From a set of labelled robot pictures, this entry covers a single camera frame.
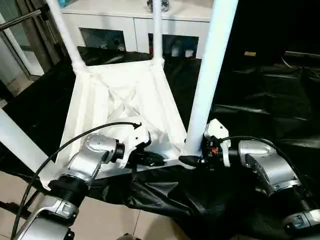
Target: tiled floor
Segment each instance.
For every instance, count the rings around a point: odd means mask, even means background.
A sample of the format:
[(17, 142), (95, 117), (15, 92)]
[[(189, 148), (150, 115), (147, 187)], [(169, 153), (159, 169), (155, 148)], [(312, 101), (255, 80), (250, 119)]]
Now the tiled floor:
[[(0, 172), (0, 200), (19, 203), (26, 183), (18, 177)], [(41, 199), (38, 196), (31, 209)], [(0, 240), (9, 240), (15, 216), (0, 208)], [(183, 231), (168, 217), (150, 212), (108, 204), (87, 197), (71, 227), (75, 240), (116, 240), (129, 233), (142, 240), (188, 240)], [(234, 237), (232, 240), (249, 240)]]
[(34, 83), (34, 81), (29, 80), (26, 75), (22, 73), (19, 77), (10, 82), (7, 88), (14, 96), (17, 96), (32, 83)]

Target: black cylinder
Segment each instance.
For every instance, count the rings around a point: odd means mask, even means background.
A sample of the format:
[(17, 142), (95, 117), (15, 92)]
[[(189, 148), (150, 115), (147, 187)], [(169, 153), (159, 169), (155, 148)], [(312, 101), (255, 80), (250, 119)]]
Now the black cylinder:
[(69, 228), (63, 240), (74, 240), (74, 238), (75, 238), (75, 233), (71, 231), (71, 229)]
[(179, 160), (189, 166), (192, 167), (199, 167), (200, 166), (200, 157), (198, 156), (192, 156), (192, 155), (188, 155), (188, 156), (180, 156)]
[(51, 188), (50, 195), (66, 200), (77, 207), (80, 206), (89, 190), (84, 180), (70, 175), (62, 175), (58, 180), (51, 181), (48, 186)]
[(125, 149), (126, 147), (123, 143), (117, 143), (111, 162), (115, 163), (117, 159), (123, 159), (125, 154)]

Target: black cloth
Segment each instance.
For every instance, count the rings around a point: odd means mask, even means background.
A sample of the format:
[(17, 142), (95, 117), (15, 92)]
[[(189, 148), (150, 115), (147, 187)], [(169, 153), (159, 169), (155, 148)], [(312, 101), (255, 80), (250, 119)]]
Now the black cloth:
[[(91, 65), (141, 61), (148, 54), (80, 48)], [(184, 126), (189, 124), (200, 60), (166, 59), (164, 72)], [(47, 154), (64, 129), (75, 75), (64, 61), (5, 107), (8, 115)], [(305, 176), (320, 203), (319, 78), (303, 68), (242, 65), (222, 69), (209, 120), (230, 135), (273, 141)], [(32, 175), (4, 146), (0, 169), (26, 181)], [(241, 167), (209, 171), (167, 167), (96, 180), (89, 196), (173, 218), (191, 239), (228, 239), (240, 233), (260, 239), (290, 239), (274, 206), (255, 191), (255, 176)]]

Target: white vertical pipe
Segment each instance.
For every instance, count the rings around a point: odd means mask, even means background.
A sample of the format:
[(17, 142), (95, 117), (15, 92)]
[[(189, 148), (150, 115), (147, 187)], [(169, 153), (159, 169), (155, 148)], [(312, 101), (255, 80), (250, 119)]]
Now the white vertical pipe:
[(161, 11), (162, 0), (152, 1), (152, 12), (153, 12), (153, 60), (156, 63), (163, 64), (164, 59), (162, 57), (162, 11)]
[[(2, 109), (0, 109), (0, 142), (33, 172), (37, 171), (48, 158)], [(53, 161), (49, 162), (40, 172), (39, 177), (44, 187), (54, 178), (57, 172), (58, 167)]]
[(47, 3), (50, 7), (52, 16), (56, 23), (57, 28), (61, 34), (66, 50), (68, 51), (74, 72), (78, 71), (88, 71), (85, 62), (82, 60), (80, 53), (72, 41), (70, 33), (67, 29), (67, 26), (63, 20), (63, 16), (60, 10), (60, 6), (58, 4), (58, 0), (47, 0)]
[(183, 155), (201, 154), (201, 143), (224, 60), (238, 0), (214, 0)]

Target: cable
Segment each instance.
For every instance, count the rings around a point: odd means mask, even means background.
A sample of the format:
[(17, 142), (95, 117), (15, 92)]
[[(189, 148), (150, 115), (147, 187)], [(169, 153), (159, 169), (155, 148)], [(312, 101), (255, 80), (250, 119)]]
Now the cable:
[(283, 57), (281, 57), (281, 59), (282, 59), (282, 62), (283, 62), (288, 68), (290, 68), (290, 69), (293, 69), (293, 68), (294, 68), (294, 67), (291, 66), (289, 63), (287, 63), (287, 62), (284, 60)]
[(25, 202), (27, 200), (28, 194), (31, 190), (32, 184), (34, 183), (34, 181), (37, 179), (38, 174), (42, 171), (42, 169), (59, 153), (61, 152), (64, 148), (66, 148), (68, 145), (72, 144), (74, 141), (82, 138), (83, 136), (90, 134), (96, 130), (99, 129), (103, 129), (106, 127), (110, 127), (110, 126), (115, 126), (115, 125), (132, 125), (134, 127), (134, 129), (138, 128), (141, 126), (141, 124), (137, 124), (137, 123), (133, 123), (133, 122), (127, 122), (127, 121), (120, 121), (120, 122), (111, 122), (111, 123), (107, 123), (101, 126), (97, 126), (95, 128), (92, 128), (88, 131), (85, 131), (83, 133), (81, 133), (80, 135), (72, 138), (71, 140), (67, 141), (65, 144), (63, 144), (57, 151), (55, 151), (51, 156), (49, 156), (42, 164), (41, 166), (37, 169), (37, 171), (34, 173), (34, 175), (32, 176), (28, 186), (25, 189), (25, 192), (23, 194), (23, 197), (21, 199), (21, 203), (19, 206), (19, 210), (16, 214), (15, 220), (14, 220), (14, 224), (13, 224), (13, 228), (12, 228), (12, 233), (11, 233), (11, 240), (14, 240), (14, 237), (17, 234), (17, 229), (18, 229), (18, 225), (19, 225), (19, 220), (20, 220), (20, 216), (23, 210), (23, 207), (25, 205)]
[(23, 206), (23, 208), (25, 210), (28, 210), (28, 208), (31, 206), (31, 204), (35, 201), (36, 197), (39, 195), (40, 191), (36, 190), (31, 197), (29, 198), (29, 200), (26, 202), (26, 204)]

